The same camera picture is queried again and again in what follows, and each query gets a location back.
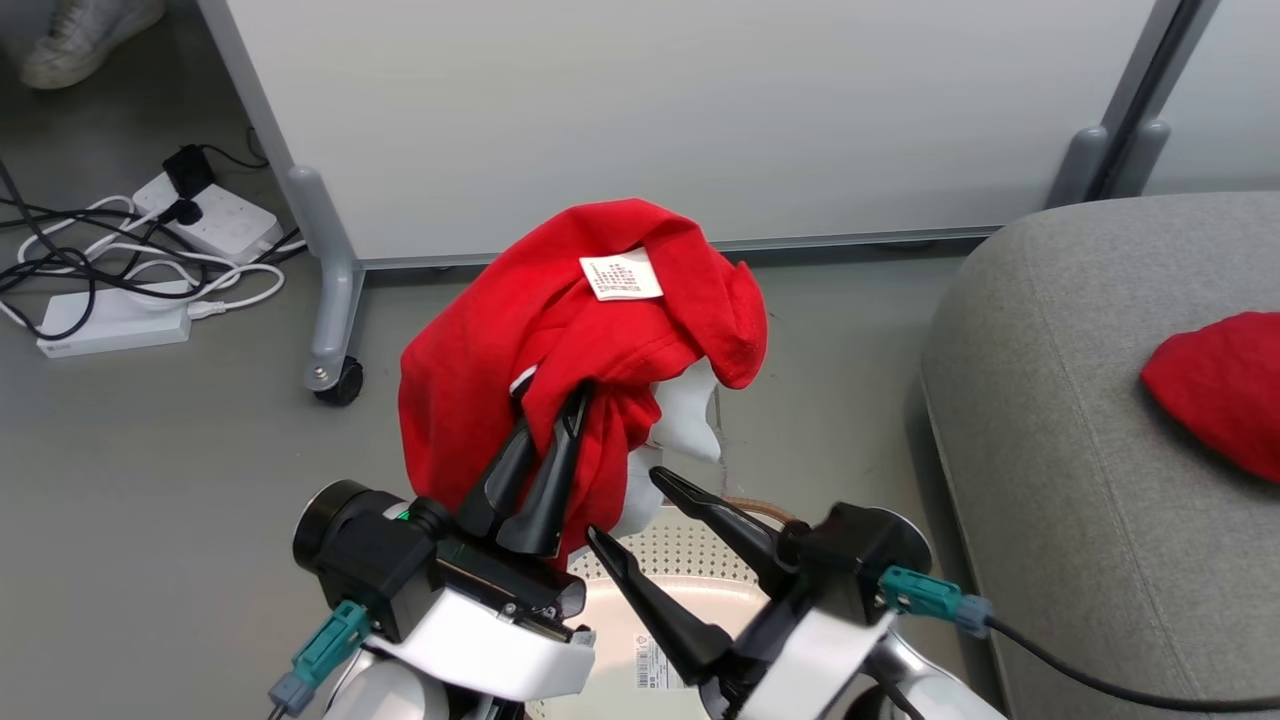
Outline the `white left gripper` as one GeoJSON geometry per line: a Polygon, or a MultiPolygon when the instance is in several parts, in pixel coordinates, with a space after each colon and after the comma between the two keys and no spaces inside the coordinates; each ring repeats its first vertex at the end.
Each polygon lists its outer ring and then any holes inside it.
{"type": "Polygon", "coordinates": [[[538,450],[527,419],[515,420],[454,515],[471,537],[438,546],[428,575],[442,588],[402,641],[370,635],[366,648],[500,700],[549,700],[584,689],[595,651],[589,629],[572,620],[585,610],[585,580],[539,559],[561,551],[593,396],[593,386],[579,386],[564,401],[518,512],[538,450]]]}

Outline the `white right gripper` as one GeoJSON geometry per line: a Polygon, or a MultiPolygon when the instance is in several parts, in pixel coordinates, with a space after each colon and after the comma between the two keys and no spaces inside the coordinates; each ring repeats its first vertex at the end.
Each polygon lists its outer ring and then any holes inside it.
{"type": "Polygon", "coordinates": [[[824,611],[808,580],[794,580],[782,534],[664,466],[649,471],[663,496],[705,524],[755,574],[758,585],[698,579],[698,609],[742,621],[732,638],[646,577],[636,557],[596,525],[588,546],[677,674],[698,687],[709,719],[824,719],[891,633],[887,612],[869,626],[824,611]],[[769,600],[781,596],[780,600],[769,600]]]}

